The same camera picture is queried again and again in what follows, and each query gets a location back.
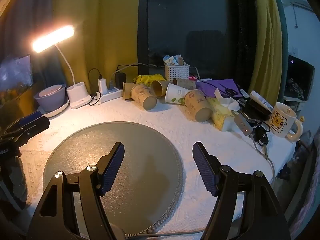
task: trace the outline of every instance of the table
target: table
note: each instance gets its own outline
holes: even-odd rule
[[[214,208],[216,198],[206,191],[197,166],[192,157],[192,146],[201,141],[209,154],[215,155],[221,164],[231,166],[235,171],[252,174],[262,171],[271,181],[269,163],[259,155],[250,138],[237,128],[232,132],[221,132],[211,121],[195,122],[185,106],[165,104],[158,101],[150,111],[143,110],[134,101],[114,99],[95,106],[71,109],[50,118],[50,126],[44,132],[31,138],[20,148],[22,163],[27,179],[27,211],[34,213],[42,190],[42,175],[45,163],[52,151],[74,132],[102,122],[128,121],[147,125],[166,136],[176,147],[183,164],[184,187],[176,210],[162,226],[161,232],[190,231],[204,228]],[[268,133],[268,154],[274,163],[276,174],[292,157],[295,143]],[[238,195],[234,219],[242,212],[243,195]],[[199,239],[201,234],[177,236],[177,238]]]

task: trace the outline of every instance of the scissors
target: scissors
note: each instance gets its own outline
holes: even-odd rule
[[[225,87],[224,85],[221,85],[220,83],[219,83],[219,85],[222,86],[222,87],[225,89],[225,93],[226,93],[228,96],[233,97],[233,96],[238,95],[238,92],[237,92],[237,91],[235,91],[235,90],[233,90],[233,89],[231,89],[231,88],[227,88],[227,87]]]

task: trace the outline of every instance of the paper cup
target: paper cup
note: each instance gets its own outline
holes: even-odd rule
[[[207,121],[212,115],[210,105],[201,90],[191,90],[185,96],[184,104],[197,122]]]
[[[123,83],[122,90],[123,90],[123,99],[131,99],[131,90],[139,84],[133,83]]]
[[[151,93],[158,98],[163,97],[167,92],[167,88],[169,84],[170,84],[169,81],[155,80],[151,83],[151,86],[150,86]]]
[[[131,98],[146,110],[151,110],[157,104],[157,98],[153,96],[145,84],[138,84],[131,89]]]
[[[190,90],[169,84],[165,94],[166,103],[184,105],[184,97]]]
[[[188,79],[175,78],[173,79],[173,84],[178,87],[193,90],[193,89],[196,89],[197,82],[193,80],[188,80]]]

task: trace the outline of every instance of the mug handle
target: mug handle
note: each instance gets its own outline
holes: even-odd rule
[[[292,134],[292,133],[287,134],[287,138],[292,142],[299,141],[300,136],[302,135],[302,132],[303,132],[302,122],[300,122],[298,119],[295,119],[294,122],[298,127],[298,131],[295,134]]]

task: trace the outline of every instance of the white plastic basket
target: white plastic basket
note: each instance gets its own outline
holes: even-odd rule
[[[165,78],[168,81],[172,81],[175,78],[188,79],[189,67],[186,63],[184,66],[168,66],[164,64]]]

